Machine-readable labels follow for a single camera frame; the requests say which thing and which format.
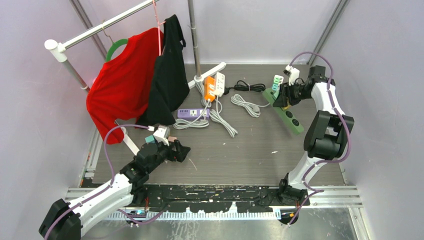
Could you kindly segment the pink plug adapter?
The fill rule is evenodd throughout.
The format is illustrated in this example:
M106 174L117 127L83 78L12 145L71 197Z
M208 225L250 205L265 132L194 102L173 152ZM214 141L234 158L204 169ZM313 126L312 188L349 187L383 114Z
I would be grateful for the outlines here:
M173 143L175 140L177 140L178 138L177 137L174 137L174 136L169 136L168 137L168 141L169 142L171 142L171 143Z

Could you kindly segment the green power strip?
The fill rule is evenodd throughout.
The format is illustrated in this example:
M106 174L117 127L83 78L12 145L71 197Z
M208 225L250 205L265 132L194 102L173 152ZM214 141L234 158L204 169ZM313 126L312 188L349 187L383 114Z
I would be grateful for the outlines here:
M304 132L304 127L300 124L298 119L289 110L284 110L281 107L273 107L275 98L271 88L266 88L262 95L268 101L270 106L275 110L277 115L280 117L285 126L295 135L299 135Z

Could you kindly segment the teal adapter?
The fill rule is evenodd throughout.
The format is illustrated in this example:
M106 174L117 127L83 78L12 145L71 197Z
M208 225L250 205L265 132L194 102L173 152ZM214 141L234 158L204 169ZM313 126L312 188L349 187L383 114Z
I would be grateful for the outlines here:
M155 143L156 140L155 140L153 135L149 135L149 136L145 137L145 142L146 143Z

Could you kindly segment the purple power strip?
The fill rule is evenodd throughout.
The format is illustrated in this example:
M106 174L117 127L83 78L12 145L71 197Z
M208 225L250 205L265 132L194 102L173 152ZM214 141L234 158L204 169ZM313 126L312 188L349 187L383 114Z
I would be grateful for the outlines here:
M210 119L210 109L209 108L180 108L177 110L177 117L179 119L184 119L187 121L194 121L198 117L200 119Z

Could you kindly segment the orange power strip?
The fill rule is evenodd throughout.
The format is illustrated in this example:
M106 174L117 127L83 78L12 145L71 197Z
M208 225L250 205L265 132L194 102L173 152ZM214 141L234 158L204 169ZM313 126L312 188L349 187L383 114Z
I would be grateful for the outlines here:
M216 99L216 95L215 95L215 79L211 76L207 76L204 81L203 81L203 85L204 85L204 93L203 93L203 98L209 102L212 103L215 99Z

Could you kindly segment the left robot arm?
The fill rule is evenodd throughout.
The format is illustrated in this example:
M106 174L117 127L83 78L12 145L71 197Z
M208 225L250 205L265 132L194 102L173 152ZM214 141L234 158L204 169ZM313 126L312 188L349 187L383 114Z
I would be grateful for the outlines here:
M108 182L69 202L55 201L39 227L39 234L45 240L80 240L113 212L130 204L141 206L146 200L144 184L150 173L164 161L183 162L190 150L177 139L169 144L145 143Z

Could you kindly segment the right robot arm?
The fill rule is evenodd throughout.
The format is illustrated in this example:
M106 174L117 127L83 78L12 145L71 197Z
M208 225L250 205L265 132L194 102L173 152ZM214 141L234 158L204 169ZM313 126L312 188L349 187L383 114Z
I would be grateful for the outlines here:
M309 182L318 170L342 156L355 121L341 110L335 94L335 80L325 76L324 66L310 67L306 80L300 78L300 71L291 65L287 65L283 72L289 79L278 85L273 107L287 109L307 99L312 99L316 107L315 117L303 141L304 154L296 167L280 181L276 193L279 202L288 206L304 201L310 189Z

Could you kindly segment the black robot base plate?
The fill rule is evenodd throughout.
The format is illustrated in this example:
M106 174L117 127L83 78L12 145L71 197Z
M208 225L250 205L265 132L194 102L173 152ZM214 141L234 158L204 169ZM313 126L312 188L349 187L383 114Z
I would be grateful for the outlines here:
M269 185L165 185L146 184L129 207L170 213L267 213L274 208L294 209L306 200L305 189Z

